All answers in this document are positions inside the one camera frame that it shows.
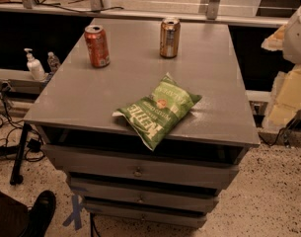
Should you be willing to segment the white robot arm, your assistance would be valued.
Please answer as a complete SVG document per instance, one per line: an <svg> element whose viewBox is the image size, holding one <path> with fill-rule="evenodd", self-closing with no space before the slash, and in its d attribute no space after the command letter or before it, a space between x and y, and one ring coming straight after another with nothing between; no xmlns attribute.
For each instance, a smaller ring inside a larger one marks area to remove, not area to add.
<svg viewBox="0 0 301 237"><path fill-rule="evenodd" d="M294 64L287 73L279 71L273 81L262 126L278 130L295 118L301 110L301 6L288 23L262 43L269 51L282 51L285 60Z"/></svg>

